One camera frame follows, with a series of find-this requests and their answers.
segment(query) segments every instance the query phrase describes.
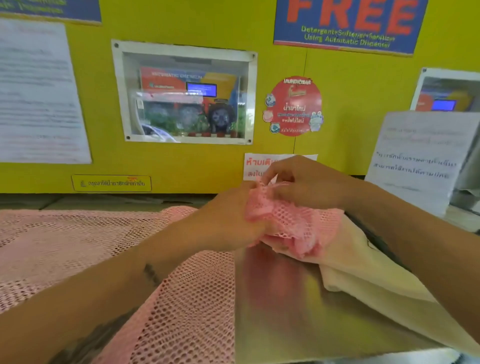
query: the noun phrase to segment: white paper notice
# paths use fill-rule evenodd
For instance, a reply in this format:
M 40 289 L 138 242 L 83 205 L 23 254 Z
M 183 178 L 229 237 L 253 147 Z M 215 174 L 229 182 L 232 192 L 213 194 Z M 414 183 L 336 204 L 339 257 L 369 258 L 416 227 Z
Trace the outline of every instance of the white paper notice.
M 0 162 L 92 162 L 63 24 L 0 19 Z
M 365 180 L 443 216 L 479 122 L 472 112 L 387 114 Z
M 261 177 L 268 167 L 277 160 L 293 157 L 295 154 L 254 154 L 245 153 L 243 162 L 243 180 L 256 181 Z M 311 154 L 307 157 L 311 160 L 317 160 L 318 154 Z

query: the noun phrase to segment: round red sticker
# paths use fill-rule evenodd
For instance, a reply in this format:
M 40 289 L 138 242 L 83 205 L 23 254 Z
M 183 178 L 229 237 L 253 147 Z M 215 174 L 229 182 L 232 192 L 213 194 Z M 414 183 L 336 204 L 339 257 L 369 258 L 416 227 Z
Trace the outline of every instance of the round red sticker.
M 263 120 L 270 132 L 298 136 L 317 132 L 324 123 L 322 95 L 312 79 L 293 76 L 283 79 L 265 99 Z

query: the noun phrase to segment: mesh bag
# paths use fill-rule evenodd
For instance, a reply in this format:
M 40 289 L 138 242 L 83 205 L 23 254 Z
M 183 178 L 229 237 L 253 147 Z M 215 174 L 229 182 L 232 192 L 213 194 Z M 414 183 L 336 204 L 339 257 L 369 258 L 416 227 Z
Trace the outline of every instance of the mesh bag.
M 0 313 L 138 244 L 192 211 L 0 210 Z
M 232 253 L 201 252 L 175 269 L 93 364 L 234 363 Z
M 259 182 L 259 186 L 250 191 L 247 219 L 266 219 L 276 224 L 278 233 L 264 236 L 261 241 L 274 246 L 282 245 L 297 258 L 318 255 L 321 248 L 335 237 L 343 210 L 297 207 L 289 202 L 268 198 L 269 190 L 277 185 L 265 186 Z

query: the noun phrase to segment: orange letter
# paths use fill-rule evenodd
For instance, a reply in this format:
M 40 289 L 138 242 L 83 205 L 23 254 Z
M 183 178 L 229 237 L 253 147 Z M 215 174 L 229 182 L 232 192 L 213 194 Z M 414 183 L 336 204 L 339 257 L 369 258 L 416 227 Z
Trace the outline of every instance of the orange letter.
M 352 0 L 341 0 L 334 4 L 334 0 L 324 0 L 322 5 L 322 15 L 320 16 L 320 26 L 329 26 L 332 13 L 335 13 L 336 22 L 340 28 L 348 28 L 347 11 L 352 6 Z
M 400 25 L 401 20 L 413 20 L 415 13 L 403 12 L 403 8 L 409 6 L 416 8 L 419 2 L 417 0 L 395 0 L 390 14 L 390 21 L 388 22 L 387 34 L 398 34 L 408 36 L 412 32 L 411 26 Z
M 370 5 L 373 2 L 383 3 L 385 0 L 361 0 L 359 14 L 357 16 L 357 23 L 355 24 L 355 30 L 376 33 L 380 32 L 380 28 L 382 27 L 381 23 L 367 22 L 367 18 L 369 16 L 378 18 L 384 13 L 383 9 L 371 8 Z
M 312 2 L 307 0 L 288 0 L 287 22 L 296 23 L 300 9 L 310 9 Z

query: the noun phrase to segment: paper sign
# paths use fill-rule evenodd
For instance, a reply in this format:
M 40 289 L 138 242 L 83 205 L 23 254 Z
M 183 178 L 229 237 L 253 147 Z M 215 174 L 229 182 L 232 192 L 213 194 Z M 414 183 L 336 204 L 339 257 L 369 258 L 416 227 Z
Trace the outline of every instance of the paper sign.
M 0 19 L 0 162 L 91 163 L 65 25 Z
M 274 44 L 412 55 L 428 0 L 277 0 Z
M 299 136 L 317 132 L 324 123 L 322 95 L 310 78 L 287 77 L 280 81 L 265 99 L 263 120 L 270 132 Z
M 387 114 L 365 180 L 443 216 L 479 122 L 473 112 Z
M 295 154 L 254 154 L 245 153 L 243 162 L 243 180 L 256 181 L 270 167 L 273 162 L 293 157 Z M 304 156 L 317 160 L 318 154 Z
M 78 192 L 150 192 L 149 176 L 123 176 L 99 174 L 72 175 L 73 189 Z
M 101 22 L 98 0 L 1 0 L 0 12 Z

